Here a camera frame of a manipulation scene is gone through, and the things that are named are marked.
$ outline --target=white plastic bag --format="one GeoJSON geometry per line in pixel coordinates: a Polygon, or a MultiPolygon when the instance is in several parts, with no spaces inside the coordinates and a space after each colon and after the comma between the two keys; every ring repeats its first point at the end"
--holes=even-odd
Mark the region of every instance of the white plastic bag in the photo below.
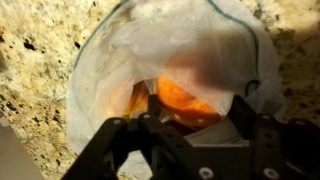
{"type": "MultiPolygon", "coordinates": [[[[257,112],[281,119],[278,64],[263,27],[238,2],[123,1],[97,26],[76,58],[67,97],[68,142],[80,153],[106,119],[123,115],[134,84],[148,80],[154,93],[152,82],[160,74],[223,118],[238,94],[257,112]],[[190,52],[205,58],[169,61],[190,52]]],[[[237,132],[225,119],[186,138],[193,144],[234,141],[237,132]]]]}

